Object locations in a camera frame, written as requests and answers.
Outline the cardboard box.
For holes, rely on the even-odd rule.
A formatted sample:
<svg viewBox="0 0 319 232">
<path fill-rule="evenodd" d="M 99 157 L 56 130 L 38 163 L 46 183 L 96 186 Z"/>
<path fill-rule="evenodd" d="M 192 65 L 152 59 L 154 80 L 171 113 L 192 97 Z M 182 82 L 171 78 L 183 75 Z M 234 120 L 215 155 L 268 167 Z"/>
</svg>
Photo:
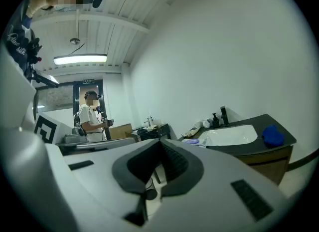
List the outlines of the cardboard box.
<svg viewBox="0 0 319 232">
<path fill-rule="evenodd" d="M 124 139 L 127 137 L 126 133 L 131 133 L 131 131 L 132 131 L 131 124 L 125 124 L 125 125 L 109 128 L 109 133 L 112 140 Z"/>
</svg>

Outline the dark-topped wooden vanity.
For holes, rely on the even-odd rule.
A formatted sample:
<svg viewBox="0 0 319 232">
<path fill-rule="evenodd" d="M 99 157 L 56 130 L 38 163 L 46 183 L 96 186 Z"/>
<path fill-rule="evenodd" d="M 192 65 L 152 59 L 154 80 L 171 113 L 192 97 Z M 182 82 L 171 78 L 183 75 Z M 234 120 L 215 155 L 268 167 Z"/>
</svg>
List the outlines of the dark-topped wooden vanity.
<svg viewBox="0 0 319 232">
<path fill-rule="evenodd" d="M 252 125 L 258 135 L 257 139 L 249 144 L 233 146 L 206 146 L 207 149 L 216 150 L 236 157 L 257 172 L 261 173 L 276 185 L 279 185 L 288 169 L 293 146 L 297 142 L 295 137 L 287 131 L 279 122 L 268 114 L 260 115 L 246 120 L 229 123 L 227 127 L 240 125 Z M 262 133 L 270 125 L 275 125 L 279 132 L 284 134 L 284 144 L 280 147 L 268 147 L 265 145 Z M 203 132 L 214 128 L 203 128 L 192 137 L 197 139 Z"/>
</svg>

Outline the white ceiling pipe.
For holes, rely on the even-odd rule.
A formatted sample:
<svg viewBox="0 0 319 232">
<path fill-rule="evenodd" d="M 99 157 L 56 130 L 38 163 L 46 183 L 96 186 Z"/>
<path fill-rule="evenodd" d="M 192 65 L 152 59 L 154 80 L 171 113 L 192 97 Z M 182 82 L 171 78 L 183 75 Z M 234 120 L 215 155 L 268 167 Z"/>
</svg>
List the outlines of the white ceiling pipe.
<svg viewBox="0 0 319 232">
<path fill-rule="evenodd" d="M 76 29 L 76 38 L 79 38 L 79 15 L 80 15 L 80 9 L 76 9 L 76 15 L 75 15 L 75 29 Z"/>
</svg>

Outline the frosted glass window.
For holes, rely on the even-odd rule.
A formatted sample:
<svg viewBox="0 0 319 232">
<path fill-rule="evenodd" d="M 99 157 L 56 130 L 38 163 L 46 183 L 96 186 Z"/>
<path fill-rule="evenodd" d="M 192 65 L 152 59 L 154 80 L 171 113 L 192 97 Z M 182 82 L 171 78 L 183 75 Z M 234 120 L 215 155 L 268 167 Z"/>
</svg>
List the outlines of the frosted glass window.
<svg viewBox="0 0 319 232">
<path fill-rule="evenodd" d="M 73 85 L 38 90 L 38 112 L 73 108 Z"/>
</svg>

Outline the brown paper packet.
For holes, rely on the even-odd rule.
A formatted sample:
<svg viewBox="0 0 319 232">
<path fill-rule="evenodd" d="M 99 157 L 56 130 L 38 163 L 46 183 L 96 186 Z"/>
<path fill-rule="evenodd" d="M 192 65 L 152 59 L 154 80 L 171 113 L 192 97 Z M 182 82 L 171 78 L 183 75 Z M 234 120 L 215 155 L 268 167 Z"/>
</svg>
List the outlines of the brown paper packet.
<svg viewBox="0 0 319 232">
<path fill-rule="evenodd" d="M 191 138 L 193 137 L 200 129 L 197 128 L 197 129 L 193 129 L 193 130 L 190 130 L 190 131 L 187 131 L 186 133 L 184 133 L 182 136 L 185 137 L 185 138 Z"/>
</svg>

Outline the dark door frame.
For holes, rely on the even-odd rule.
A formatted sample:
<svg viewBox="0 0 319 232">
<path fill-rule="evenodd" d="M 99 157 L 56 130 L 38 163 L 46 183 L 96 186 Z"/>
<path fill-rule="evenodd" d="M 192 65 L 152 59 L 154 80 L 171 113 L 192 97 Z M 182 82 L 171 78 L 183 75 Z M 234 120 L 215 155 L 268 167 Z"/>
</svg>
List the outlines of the dark door frame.
<svg viewBox="0 0 319 232">
<path fill-rule="evenodd" d="M 83 84 L 83 81 L 76 81 L 73 85 L 73 115 L 79 111 L 79 107 L 85 103 L 84 96 L 87 91 L 95 91 L 100 95 L 98 100 L 94 101 L 92 108 L 99 120 L 106 116 L 105 104 L 103 96 L 102 80 L 95 80 L 93 84 Z"/>
</svg>

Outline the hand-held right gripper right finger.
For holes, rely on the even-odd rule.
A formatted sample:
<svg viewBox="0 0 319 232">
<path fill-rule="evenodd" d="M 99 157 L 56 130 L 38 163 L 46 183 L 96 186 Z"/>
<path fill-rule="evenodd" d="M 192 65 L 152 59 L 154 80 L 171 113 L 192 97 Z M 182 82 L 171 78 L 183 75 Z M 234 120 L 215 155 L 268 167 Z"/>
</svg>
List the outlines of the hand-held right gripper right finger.
<svg viewBox="0 0 319 232">
<path fill-rule="evenodd" d="M 203 176 L 186 194 L 163 197 L 148 232 L 266 232 L 285 215 L 278 186 L 237 158 L 179 141 L 197 156 Z"/>
</svg>

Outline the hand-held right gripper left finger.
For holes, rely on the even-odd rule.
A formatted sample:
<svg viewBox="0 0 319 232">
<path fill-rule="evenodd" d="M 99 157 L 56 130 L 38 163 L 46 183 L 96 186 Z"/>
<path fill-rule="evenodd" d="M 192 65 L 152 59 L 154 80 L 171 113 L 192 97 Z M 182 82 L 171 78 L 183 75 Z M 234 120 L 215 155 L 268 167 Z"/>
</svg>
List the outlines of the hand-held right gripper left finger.
<svg viewBox="0 0 319 232">
<path fill-rule="evenodd" d="M 71 156 L 46 144 L 54 182 L 67 214 L 55 232 L 160 232 L 156 219 L 148 220 L 142 195 L 124 191 L 112 174 L 114 162 L 157 143 L 157 140 Z"/>
</svg>

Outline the person's shirt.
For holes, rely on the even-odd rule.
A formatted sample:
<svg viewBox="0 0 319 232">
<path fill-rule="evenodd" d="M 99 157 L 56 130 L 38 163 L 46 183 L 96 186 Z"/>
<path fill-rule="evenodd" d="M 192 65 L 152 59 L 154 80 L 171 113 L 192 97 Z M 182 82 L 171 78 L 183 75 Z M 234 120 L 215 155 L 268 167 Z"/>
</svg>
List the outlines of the person's shirt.
<svg viewBox="0 0 319 232">
<path fill-rule="evenodd" d="M 7 24 L 2 35 L 10 56 L 19 65 L 23 74 L 27 70 L 27 50 L 31 41 L 31 21 L 32 18 L 29 18 L 26 14 L 15 16 Z"/>
</svg>

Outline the black faucet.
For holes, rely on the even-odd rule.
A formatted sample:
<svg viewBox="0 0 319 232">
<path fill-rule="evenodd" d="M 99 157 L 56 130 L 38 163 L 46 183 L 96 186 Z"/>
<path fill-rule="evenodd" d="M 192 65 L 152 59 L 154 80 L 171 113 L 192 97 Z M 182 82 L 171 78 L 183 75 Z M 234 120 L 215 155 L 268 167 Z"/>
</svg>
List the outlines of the black faucet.
<svg viewBox="0 0 319 232">
<path fill-rule="evenodd" d="M 221 110 L 221 119 L 223 120 L 223 124 L 225 127 L 229 126 L 229 120 L 226 112 L 225 106 L 220 107 Z"/>
</svg>

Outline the black marble table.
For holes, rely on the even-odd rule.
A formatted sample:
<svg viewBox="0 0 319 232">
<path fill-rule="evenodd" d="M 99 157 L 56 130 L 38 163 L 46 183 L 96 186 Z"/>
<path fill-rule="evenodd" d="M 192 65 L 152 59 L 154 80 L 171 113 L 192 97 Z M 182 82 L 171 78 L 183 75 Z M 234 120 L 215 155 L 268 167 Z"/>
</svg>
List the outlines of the black marble table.
<svg viewBox="0 0 319 232">
<path fill-rule="evenodd" d="M 131 134 L 134 138 L 136 138 L 138 141 L 144 141 L 144 140 L 148 140 L 148 139 L 160 139 L 160 138 L 167 138 L 167 139 L 171 139 L 170 136 L 170 128 L 168 124 L 162 124 L 159 126 L 159 128 L 155 129 L 155 130 L 148 130 L 149 133 L 148 134 L 144 134 L 144 135 L 138 135 L 137 134 L 137 129 L 134 129 Z"/>
</svg>

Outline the white sink basin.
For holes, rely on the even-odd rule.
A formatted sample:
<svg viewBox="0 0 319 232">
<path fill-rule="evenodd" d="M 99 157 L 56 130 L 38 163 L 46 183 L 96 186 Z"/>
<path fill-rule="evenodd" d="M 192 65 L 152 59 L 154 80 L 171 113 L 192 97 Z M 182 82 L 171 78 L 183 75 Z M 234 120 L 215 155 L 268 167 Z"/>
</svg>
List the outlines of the white sink basin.
<svg viewBox="0 0 319 232">
<path fill-rule="evenodd" d="M 252 143 L 257 137 L 252 125 L 240 125 L 205 131 L 198 138 L 207 139 L 207 146 L 233 146 Z"/>
</svg>

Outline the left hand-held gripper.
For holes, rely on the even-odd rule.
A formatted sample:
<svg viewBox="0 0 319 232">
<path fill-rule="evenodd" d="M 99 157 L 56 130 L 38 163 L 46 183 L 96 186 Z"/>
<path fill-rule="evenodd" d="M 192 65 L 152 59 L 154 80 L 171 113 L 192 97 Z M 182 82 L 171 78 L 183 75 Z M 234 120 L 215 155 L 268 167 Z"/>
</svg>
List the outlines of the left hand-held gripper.
<svg viewBox="0 0 319 232">
<path fill-rule="evenodd" d="M 76 146 L 75 151 L 101 151 L 136 143 L 131 137 L 88 143 L 86 136 L 80 134 L 81 130 L 78 127 L 71 128 L 45 114 L 36 115 L 34 133 L 48 144 L 62 147 Z"/>
</svg>

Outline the blue cloth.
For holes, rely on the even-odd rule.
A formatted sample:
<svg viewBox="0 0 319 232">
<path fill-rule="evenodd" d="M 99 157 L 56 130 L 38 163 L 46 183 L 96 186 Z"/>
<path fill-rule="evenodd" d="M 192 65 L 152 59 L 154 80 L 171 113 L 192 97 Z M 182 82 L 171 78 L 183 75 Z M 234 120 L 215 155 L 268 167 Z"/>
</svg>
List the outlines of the blue cloth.
<svg viewBox="0 0 319 232">
<path fill-rule="evenodd" d="M 266 127 L 262 133 L 262 138 L 268 147 L 280 147 L 284 144 L 284 134 L 279 132 L 275 125 Z"/>
</svg>

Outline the long ceiling light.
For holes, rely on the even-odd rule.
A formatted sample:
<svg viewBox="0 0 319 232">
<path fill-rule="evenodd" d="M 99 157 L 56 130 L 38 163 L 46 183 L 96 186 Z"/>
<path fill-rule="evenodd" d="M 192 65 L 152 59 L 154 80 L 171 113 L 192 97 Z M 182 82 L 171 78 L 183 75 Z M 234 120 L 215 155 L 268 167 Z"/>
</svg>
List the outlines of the long ceiling light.
<svg viewBox="0 0 319 232">
<path fill-rule="evenodd" d="M 106 54 L 79 54 L 54 57 L 53 62 L 55 65 L 67 65 L 74 63 L 104 63 L 107 62 Z"/>
</svg>

